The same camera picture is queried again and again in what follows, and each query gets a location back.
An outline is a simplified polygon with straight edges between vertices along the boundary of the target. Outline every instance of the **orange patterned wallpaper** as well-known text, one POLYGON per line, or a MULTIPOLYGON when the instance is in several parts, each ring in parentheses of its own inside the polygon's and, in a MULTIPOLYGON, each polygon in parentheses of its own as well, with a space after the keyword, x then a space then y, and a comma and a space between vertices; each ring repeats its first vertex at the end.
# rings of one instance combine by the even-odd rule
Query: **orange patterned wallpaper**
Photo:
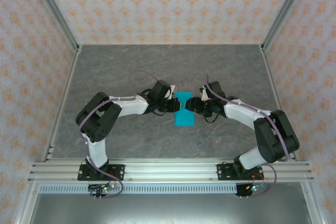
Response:
POLYGON ((336 223, 336 0, 297 0, 267 51, 284 110, 336 223))
POLYGON ((72 55, 43 0, 0 0, 0 223, 41 160, 72 55))
POLYGON ((56 0, 80 44, 259 44, 284 0, 56 0))

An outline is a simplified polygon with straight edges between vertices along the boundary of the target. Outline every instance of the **cyan towel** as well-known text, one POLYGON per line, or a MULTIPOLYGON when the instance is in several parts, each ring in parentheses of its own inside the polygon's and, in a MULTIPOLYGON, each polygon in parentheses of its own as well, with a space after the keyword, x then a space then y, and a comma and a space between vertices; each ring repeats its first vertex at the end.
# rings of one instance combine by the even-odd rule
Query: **cyan towel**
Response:
POLYGON ((175 126, 195 126, 194 112, 185 109, 185 103, 193 97, 192 92, 177 92, 174 97, 181 103, 181 109, 175 112, 175 126))

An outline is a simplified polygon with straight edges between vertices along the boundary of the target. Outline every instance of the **purple cable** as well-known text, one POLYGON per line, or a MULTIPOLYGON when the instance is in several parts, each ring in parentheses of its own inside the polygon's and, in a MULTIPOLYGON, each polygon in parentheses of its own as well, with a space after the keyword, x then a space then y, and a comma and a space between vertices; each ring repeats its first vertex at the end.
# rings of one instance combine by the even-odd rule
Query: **purple cable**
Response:
POLYGON ((261 115, 263 115, 267 120, 268 122, 271 124, 272 128, 274 129, 274 131, 276 132, 278 138, 279 138, 279 141, 281 143, 281 146, 283 148, 283 152, 285 153, 285 159, 280 159, 279 161, 281 162, 286 162, 288 159, 289 159, 289 154, 288 154, 288 150, 286 148, 286 145, 283 141, 283 138, 277 128, 277 126, 275 125, 275 123, 273 122, 273 120, 266 114, 264 113, 263 111, 259 110, 259 109, 256 109, 255 107, 251 106, 251 105, 248 105, 248 104, 245 104, 245 103, 238 103, 238 102, 234 102, 234 101, 230 101, 230 100, 227 100, 223 97, 221 97, 220 95, 216 94, 209 86, 209 76, 207 74, 204 75, 204 80, 205 80, 205 85, 206 87, 209 89, 209 91, 217 98, 227 102, 227 103, 231 103, 231 104, 234 104, 234 105, 238 105, 238 106, 244 106, 252 111, 255 111, 257 113, 260 113, 261 115))
MULTIPOLYGON (((87 122, 87 120, 88 120, 88 119, 89 119, 89 118, 90 118, 90 117, 91 117, 97 110, 99 110, 101 107, 103 107, 105 104, 110 103, 110 102, 113 102, 113 101, 134 101, 134 100, 135 100, 135 97, 132 97, 132 98, 112 98, 112 99, 109 99, 109 100, 106 100, 106 101, 100 103, 100 104, 99 104, 97 107, 95 107, 95 108, 94 108, 94 109, 93 109, 93 110, 92 110, 92 111, 91 111, 91 112, 84 118, 84 120, 79 124, 79 126, 78 126, 78 130, 79 130, 79 132, 80 132, 80 130, 82 129, 83 125, 87 122)), ((100 198, 100 199, 108 199, 108 198, 112 198, 112 197, 115 197, 115 196, 120 195, 120 194, 122 193, 122 191, 124 190, 124 185, 123 185, 123 183, 121 182, 121 180, 118 179, 117 177, 111 175, 111 174, 108 174, 108 173, 102 171, 101 169, 99 169, 99 168, 94 164, 94 162, 92 161, 92 159, 91 159, 91 157, 90 157, 88 140, 87 140, 86 138, 83 137, 83 135, 81 134, 81 132, 80 132, 80 136, 84 139, 85 144, 86 144, 87 147, 88 147, 88 148, 87 148, 87 153, 88 153, 88 158, 89 158, 89 162, 91 163, 91 165, 92 165, 97 171, 99 171, 101 174, 104 174, 104 175, 106 175, 106 176, 108 176, 108 177, 110 177, 110 178, 112 178, 112 179, 118 181, 119 184, 121 185, 121 189, 120 189, 119 192, 117 192, 116 194, 112 194, 112 195, 109 195, 109 196, 105 196, 105 197, 100 198)), ((96 197, 92 194, 92 192, 90 192, 90 196, 93 197, 93 198, 96 198, 96 197)))
POLYGON ((135 70, 133 72, 130 73, 130 75, 128 76, 128 82, 130 83, 130 85, 133 87, 134 91, 136 92, 136 88, 135 86, 132 84, 132 81, 131 81, 131 77, 134 73, 137 73, 137 72, 143 72, 143 73, 146 73, 148 74, 149 76, 151 76, 154 80, 158 81, 159 79, 157 77, 155 77, 153 74, 149 73, 148 71, 146 70, 142 70, 142 69, 139 69, 139 70, 135 70))

